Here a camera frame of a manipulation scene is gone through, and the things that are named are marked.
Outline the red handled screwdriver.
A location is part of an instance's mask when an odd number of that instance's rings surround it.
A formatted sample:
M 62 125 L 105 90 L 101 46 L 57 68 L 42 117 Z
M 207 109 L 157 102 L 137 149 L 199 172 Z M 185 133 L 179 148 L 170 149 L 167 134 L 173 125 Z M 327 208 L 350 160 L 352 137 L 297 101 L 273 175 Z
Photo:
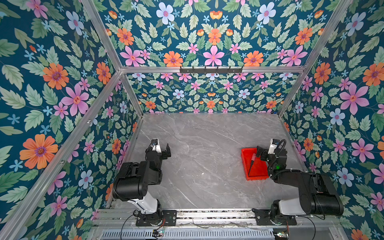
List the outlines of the red handled screwdriver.
M 251 162 L 250 162 L 250 168 L 249 168 L 249 171 L 248 171 L 248 177 L 251 177 L 252 168 L 253 168 L 253 165 L 254 165 L 254 163 L 256 161 L 256 158 L 257 158 L 257 154 L 253 154 L 252 158 L 251 158 Z

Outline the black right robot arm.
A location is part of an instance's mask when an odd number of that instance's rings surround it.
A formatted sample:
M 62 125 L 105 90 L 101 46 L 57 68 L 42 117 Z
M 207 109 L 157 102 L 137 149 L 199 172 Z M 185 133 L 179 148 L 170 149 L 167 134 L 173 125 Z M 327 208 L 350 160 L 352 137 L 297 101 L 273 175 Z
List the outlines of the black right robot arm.
M 270 216 L 323 215 L 342 216 L 344 206 L 329 176 L 287 169 L 287 150 L 275 148 L 271 153 L 260 146 L 256 157 L 267 163 L 269 178 L 276 184 L 295 187 L 299 196 L 290 200 L 276 200 L 271 205 Z

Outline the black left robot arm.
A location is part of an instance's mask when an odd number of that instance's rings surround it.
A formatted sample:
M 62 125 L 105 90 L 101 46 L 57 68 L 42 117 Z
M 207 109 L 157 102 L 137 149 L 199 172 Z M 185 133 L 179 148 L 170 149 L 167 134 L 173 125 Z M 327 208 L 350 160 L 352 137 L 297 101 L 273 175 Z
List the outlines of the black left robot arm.
M 142 215 L 162 215 L 161 204 L 149 193 L 149 186 L 160 185 L 162 164 L 172 156 L 169 145 L 161 149 L 154 139 L 145 150 L 145 159 L 139 163 L 123 163 L 113 183 L 112 195 L 116 200 L 136 206 Z

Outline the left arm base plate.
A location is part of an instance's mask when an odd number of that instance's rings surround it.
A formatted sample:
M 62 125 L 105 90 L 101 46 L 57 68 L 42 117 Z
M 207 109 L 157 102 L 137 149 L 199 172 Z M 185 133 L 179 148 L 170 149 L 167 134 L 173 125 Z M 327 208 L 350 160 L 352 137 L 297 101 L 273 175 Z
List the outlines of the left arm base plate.
M 176 210 L 161 210 L 153 214 L 139 214 L 136 221 L 136 227 L 174 227 L 177 221 Z

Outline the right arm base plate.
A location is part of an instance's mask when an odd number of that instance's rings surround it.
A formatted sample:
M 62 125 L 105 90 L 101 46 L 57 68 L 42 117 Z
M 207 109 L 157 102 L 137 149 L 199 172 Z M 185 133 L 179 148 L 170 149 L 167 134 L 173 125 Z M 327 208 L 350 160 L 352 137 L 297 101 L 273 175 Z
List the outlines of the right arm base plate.
M 252 209 L 258 226 L 296 226 L 298 223 L 294 216 L 281 215 L 279 211 L 267 209 Z

